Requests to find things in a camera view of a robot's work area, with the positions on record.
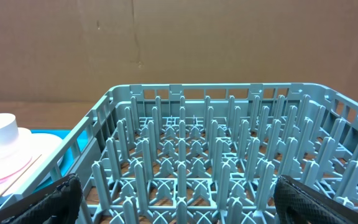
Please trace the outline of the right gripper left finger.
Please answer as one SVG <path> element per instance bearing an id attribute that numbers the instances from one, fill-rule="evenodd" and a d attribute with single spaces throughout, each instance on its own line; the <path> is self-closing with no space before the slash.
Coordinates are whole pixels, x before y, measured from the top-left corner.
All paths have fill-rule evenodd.
<path id="1" fill-rule="evenodd" d="M 74 224 L 82 198 L 80 178 L 77 174 L 69 174 L 8 207 L 0 223 Z"/>

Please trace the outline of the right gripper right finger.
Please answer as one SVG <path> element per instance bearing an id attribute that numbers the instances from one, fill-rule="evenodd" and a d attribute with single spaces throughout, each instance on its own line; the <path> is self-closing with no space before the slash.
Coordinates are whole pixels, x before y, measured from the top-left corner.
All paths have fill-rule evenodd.
<path id="1" fill-rule="evenodd" d="M 288 175 L 278 177 L 273 199 L 280 223 L 358 224 L 358 212 Z"/>

